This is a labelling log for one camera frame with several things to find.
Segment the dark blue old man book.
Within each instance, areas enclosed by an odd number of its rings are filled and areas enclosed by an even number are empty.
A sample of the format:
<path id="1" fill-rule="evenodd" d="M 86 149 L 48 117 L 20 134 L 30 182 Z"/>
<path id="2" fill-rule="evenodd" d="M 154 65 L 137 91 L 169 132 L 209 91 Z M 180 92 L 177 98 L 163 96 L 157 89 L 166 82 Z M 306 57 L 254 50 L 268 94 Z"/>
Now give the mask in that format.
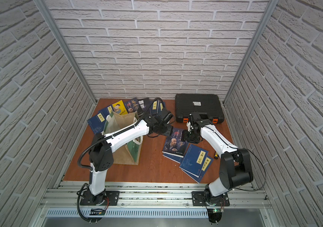
<path id="1" fill-rule="evenodd" d="M 183 158 L 188 143 L 182 140 L 183 129 L 174 128 L 170 137 L 166 138 L 164 147 L 162 149 L 163 154 L 172 155 L 175 157 Z"/>

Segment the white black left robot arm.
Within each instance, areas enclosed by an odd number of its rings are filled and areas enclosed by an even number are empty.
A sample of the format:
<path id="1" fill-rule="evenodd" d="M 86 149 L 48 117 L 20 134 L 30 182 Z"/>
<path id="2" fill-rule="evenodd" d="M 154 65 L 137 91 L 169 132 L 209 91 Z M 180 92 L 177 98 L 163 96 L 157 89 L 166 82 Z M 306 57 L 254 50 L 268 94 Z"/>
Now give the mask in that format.
<path id="1" fill-rule="evenodd" d="M 169 121 L 172 117 L 172 113 L 164 108 L 156 115 L 147 112 L 138 117 L 137 113 L 119 115 L 112 112 L 103 118 L 106 124 L 104 131 L 94 135 L 92 144 L 83 153 L 89 155 L 90 164 L 81 164 L 82 157 L 77 161 L 80 167 L 90 171 L 88 191 L 93 196 L 104 194 L 107 170 L 114 161 L 123 165 L 138 164 L 139 153 L 133 156 L 126 145 L 135 143 L 141 146 L 143 137 L 153 133 L 171 136 L 173 127 Z"/>

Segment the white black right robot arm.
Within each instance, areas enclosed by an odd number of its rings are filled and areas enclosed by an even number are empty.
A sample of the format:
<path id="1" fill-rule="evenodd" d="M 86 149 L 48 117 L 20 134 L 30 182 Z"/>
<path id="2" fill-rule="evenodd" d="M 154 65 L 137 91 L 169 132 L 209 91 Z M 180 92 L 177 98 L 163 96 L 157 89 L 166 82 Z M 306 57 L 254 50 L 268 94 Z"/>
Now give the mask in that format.
<path id="1" fill-rule="evenodd" d="M 215 199 L 233 188 L 253 181 L 253 171 L 248 149 L 238 148 L 227 140 L 209 119 L 202 119 L 200 114 L 189 115 L 187 130 L 182 139 L 190 143 L 207 141 L 220 158 L 219 177 L 205 188 L 205 197 Z"/>

